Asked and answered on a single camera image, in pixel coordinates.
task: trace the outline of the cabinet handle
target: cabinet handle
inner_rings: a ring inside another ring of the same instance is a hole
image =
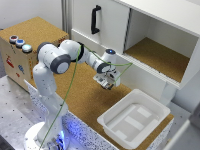
[[[91,31],[92,34],[98,33],[100,30],[96,28],[96,12],[101,10],[101,7],[96,5],[96,8],[92,10],[92,24],[91,24]]]

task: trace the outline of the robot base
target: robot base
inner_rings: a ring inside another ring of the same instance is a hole
[[[44,125],[44,122],[40,122],[38,124],[35,124],[32,126],[25,134],[24,137],[24,150],[39,150],[40,146],[37,144],[37,141],[35,140],[35,137],[37,136],[39,130]],[[70,139],[69,137],[65,138],[65,147],[68,147]],[[42,147],[40,150],[49,150],[48,147]]]

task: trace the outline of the cabinet door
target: cabinet door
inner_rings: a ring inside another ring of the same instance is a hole
[[[100,32],[92,34],[91,17],[96,5],[101,7],[96,12],[96,28]],[[121,54],[124,50],[128,18],[129,8],[113,0],[73,0],[73,30]]]

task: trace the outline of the robotic arm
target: robotic arm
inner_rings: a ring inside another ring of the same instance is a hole
[[[39,92],[40,100],[48,109],[45,124],[35,138],[35,141],[38,141],[38,145],[41,145],[41,142],[61,107],[61,102],[55,93],[57,87],[53,73],[65,73],[68,70],[70,63],[76,62],[78,56],[78,63],[86,62],[97,72],[94,76],[94,80],[96,80],[103,88],[111,89],[113,85],[118,86],[120,84],[120,79],[115,82],[119,77],[120,72],[116,70],[115,66],[111,65],[116,63],[115,51],[107,49],[102,57],[98,54],[95,55],[85,48],[83,44],[71,40],[63,41],[58,48],[48,42],[44,42],[38,47],[39,63],[33,68],[33,77]],[[61,123],[62,116],[65,115],[67,111],[68,106],[65,104],[59,117],[54,123],[54,127],[43,144],[44,149],[46,147],[51,149],[50,145],[52,145],[53,141],[54,143],[55,141],[63,141],[60,145],[60,149],[66,149],[67,146],[64,144],[65,140],[59,139],[59,137],[61,137],[61,132],[63,130]]]

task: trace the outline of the shelf compartment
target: shelf compartment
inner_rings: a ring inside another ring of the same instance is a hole
[[[181,82],[190,60],[149,38],[144,38],[125,53],[178,82]]]

